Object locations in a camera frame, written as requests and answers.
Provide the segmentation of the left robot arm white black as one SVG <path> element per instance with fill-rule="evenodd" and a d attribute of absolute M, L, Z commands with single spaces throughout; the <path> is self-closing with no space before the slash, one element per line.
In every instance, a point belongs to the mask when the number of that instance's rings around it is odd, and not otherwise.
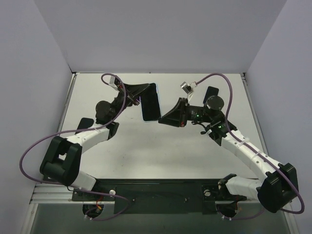
<path fill-rule="evenodd" d="M 102 100 L 96 105 L 96 120 L 84 131 L 76 130 L 72 136 L 54 137 L 40 166 L 40 173 L 64 185 L 83 189 L 83 195 L 90 201 L 99 198 L 97 179 L 80 170 L 81 156 L 97 144 L 110 140 L 117 132 L 119 124 L 113 119 L 125 108 L 139 105 L 140 97 L 150 84 L 122 86 L 118 84 L 118 95 L 109 103 Z"/>

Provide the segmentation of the light blue cased phone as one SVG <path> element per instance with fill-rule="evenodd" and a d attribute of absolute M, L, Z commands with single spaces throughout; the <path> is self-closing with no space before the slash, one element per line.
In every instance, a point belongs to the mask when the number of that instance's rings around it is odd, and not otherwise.
<path fill-rule="evenodd" d="M 140 97 L 142 118 L 144 121 L 158 121 L 161 117 L 157 86 L 151 83 Z"/>

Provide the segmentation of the blue phone black screen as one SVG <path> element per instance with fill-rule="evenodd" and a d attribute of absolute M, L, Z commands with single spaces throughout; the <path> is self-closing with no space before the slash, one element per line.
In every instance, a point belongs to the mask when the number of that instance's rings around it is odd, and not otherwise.
<path fill-rule="evenodd" d="M 208 98 L 210 98 L 211 96 L 217 96 L 218 93 L 219 93 L 219 89 L 218 88 L 209 86 L 207 88 L 207 90 L 206 90 L 205 97 L 204 97 L 204 100 L 203 100 L 203 104 L 205 104 L 207 102 Z"/>

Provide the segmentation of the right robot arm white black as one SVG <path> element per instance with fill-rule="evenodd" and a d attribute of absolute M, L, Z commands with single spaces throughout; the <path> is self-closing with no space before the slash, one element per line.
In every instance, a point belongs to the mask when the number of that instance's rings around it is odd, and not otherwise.
<path fill-rule="evenodd" d="M 193 125 L 207 123 L 202 134 L 208 134 L 216 144 L 233 153 L 257 176 L 249 179 L 230 174 L 218 182 L 218 195 L 222 199 L 233 195 L 255 199 L 266 210 L 276 213 L 297 197 L 296 169 L 289 163 L 283 165 L 270 158 L 251 144 L 234 125 L 226 122 L 221 111 L 223 106 L 224 101 L 219 96 L 207 98 L 202 107 L 179 98 L 174 108 L 158 122 L 173 127 L 185 127 L 188 121 Z"/>

